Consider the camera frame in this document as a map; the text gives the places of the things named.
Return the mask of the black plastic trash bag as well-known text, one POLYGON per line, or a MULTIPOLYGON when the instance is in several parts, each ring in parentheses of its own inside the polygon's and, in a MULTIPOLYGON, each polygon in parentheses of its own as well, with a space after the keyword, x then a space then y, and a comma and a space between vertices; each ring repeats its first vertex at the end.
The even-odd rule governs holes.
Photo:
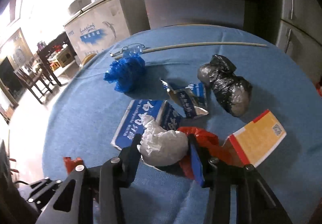
POLYGON ((236 66, 227 57, 215 54, 209 63, 200 66, 197 77, 213 91, 226 112, 240 117, 248 110, 253 86, 235 71, 236 66))

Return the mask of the blue toothpaste box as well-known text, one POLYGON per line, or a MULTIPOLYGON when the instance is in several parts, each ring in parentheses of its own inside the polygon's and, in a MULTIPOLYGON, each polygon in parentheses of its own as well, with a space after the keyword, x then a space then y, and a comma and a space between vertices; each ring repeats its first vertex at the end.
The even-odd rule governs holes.
POLYGON ((176 130, 183 116, 166 100, 132 100, 112 138, 111 145, 121 150, 132 144, 137 134, 143 134, 145 126, 142 118, 151 116, 161 128, 176 130))

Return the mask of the crumpled blue foil packet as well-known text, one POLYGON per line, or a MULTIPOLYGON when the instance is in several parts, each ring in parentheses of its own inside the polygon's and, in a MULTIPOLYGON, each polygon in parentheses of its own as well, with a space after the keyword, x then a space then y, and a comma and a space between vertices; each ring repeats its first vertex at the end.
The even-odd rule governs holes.
POLYGON ((183 108, 186 118, 208 115, 206 89, 201 82, 181 88, 162 79, 160 81, 173 102, 183 108))

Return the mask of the dark wooden table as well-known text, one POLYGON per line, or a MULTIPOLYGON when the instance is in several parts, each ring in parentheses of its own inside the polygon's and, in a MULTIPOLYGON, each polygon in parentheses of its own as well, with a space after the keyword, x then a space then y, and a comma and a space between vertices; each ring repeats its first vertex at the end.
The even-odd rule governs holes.
POLYGON ((67 33, 64 31, 59 34, 43 49, 39 49, 37 55, 45 72, 54 79, 57 85, 62 86, 54 74, 52 65, 57 64, 59 67, 65 68, 75 60, 76 53, 67 33))

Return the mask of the orange and red carton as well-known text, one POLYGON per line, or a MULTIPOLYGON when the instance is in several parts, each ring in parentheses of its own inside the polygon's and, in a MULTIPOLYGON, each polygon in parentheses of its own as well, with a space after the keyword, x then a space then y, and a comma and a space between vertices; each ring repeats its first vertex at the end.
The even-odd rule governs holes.
POLYGON ((231 156, 231 164, 258 167, 281 143, 287 132, 270 110, 227 137, 222 148, 231 156))

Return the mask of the white chest freezer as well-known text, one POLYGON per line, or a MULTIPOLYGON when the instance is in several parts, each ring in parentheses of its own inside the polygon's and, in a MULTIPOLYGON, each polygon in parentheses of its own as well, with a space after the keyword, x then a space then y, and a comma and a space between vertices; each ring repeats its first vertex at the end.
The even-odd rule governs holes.
POLYGON ((64 25, 78 58, 100 53, 116 42, 149 30, 144 0, 97 0, 64 25))

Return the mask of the blue plastic bag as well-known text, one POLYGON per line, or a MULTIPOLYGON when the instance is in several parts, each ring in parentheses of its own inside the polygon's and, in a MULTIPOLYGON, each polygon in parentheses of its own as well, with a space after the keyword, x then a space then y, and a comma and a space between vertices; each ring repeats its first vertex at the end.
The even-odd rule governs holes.
POLYGON ((115 83, 115 91, 127 93, 132 91, 141 77, 146 73, 145 61, 141 54, 131 57, 120 55, 115 59, 104 74, 104 80, 108 83, 115 83))

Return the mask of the blue tablecloth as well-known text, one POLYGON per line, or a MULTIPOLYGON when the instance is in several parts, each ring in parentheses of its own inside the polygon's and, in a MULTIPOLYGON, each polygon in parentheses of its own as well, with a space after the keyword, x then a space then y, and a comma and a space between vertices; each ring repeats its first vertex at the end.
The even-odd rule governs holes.
POLYGON ((87 167, 102 165, 117 156, 113 136, 131 100, 140 100, 134 121, 157 111, 168 98, 162 81, 181 88, 198 83, 197 71, 215 54, 227 57, 236 74, 252 86, 248 111, 236 118, 207 92, 208 115, 182 118, 174 106, 166 125, 195 126, 216 134, 221 141, 248 124, 262 112, 271 111, 287 135, 258 171, 274 191, 293 223, 308 223, 321 199, 321 97, 313 82, 282 50, 245 31, 210 25, 179 25, 135 34, 114 49, 141 44, 161 51, 146 53, 146 74, 128 94, 115 91, 104 80, 112 63, 109 51, 93 58, 71 80, 55 103, 43 151, 43 172, 52 179, 67 176, 64 157, 83 159, 87 167))

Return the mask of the white plastic bag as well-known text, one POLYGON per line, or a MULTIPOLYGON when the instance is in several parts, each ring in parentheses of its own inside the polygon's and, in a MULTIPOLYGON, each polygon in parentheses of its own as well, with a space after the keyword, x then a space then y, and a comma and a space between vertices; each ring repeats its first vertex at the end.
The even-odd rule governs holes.
POLYGON ((188 152, 186 134, 176 130, 165 130, 154 117, 144 114, 141 117, 145 130, 137 149, 144 163, 153 167, 166 167, 179 162, 188 152))

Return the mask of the silver two-door refrigerator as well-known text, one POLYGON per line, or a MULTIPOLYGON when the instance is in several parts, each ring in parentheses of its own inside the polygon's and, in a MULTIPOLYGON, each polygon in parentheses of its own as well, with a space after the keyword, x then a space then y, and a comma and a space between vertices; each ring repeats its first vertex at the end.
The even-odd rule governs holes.
POLYGON ((276 46, 317 84, 321 78, 321 7, 317 0, 282 0, 276 46))

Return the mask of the long white stick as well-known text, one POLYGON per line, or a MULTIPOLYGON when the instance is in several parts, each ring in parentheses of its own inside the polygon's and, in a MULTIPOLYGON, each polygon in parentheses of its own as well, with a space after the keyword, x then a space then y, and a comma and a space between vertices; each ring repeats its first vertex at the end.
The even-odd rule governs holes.
POLYGON ((254 46, 254 47, 267 47, 266 44, 259 44, 253 42, 194 42, 194 43, 187 43, 187 44, 177 44, 177 45, 169 45, 169 46, 162 46, 156 48, 145 48, 142 50, 142 53, 152 53, 158 51, 165 51, 168 49, 176 49, 176 48, 186 48, 186 47, 201 47, 201 46, 254 46))

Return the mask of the yellow round stool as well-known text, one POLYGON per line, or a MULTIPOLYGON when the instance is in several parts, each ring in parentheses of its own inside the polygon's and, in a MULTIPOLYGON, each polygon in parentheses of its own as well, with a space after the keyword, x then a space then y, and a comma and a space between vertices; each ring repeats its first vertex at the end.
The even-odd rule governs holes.
POLYGON ((83 60, 81 61, 79 68, 83 68, 92 58, 96 56, 96 53, 91 53, 89 55, 86 55, 83 60))

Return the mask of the dark wooden chair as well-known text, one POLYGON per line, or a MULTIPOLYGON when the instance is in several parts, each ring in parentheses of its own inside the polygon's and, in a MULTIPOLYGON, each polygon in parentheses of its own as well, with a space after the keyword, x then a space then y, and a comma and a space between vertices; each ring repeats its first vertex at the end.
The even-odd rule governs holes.
POLYGON ((47 78, 46 72, 42 68, 31 73, 26 73, 22 68, 18 68, 14 71, 14 74, 22 84, 36 99, 43 105, 41 98, 46 96, 46 93, 53 93, 50 88, 50 84, 53 84, 50 79, 47 78))

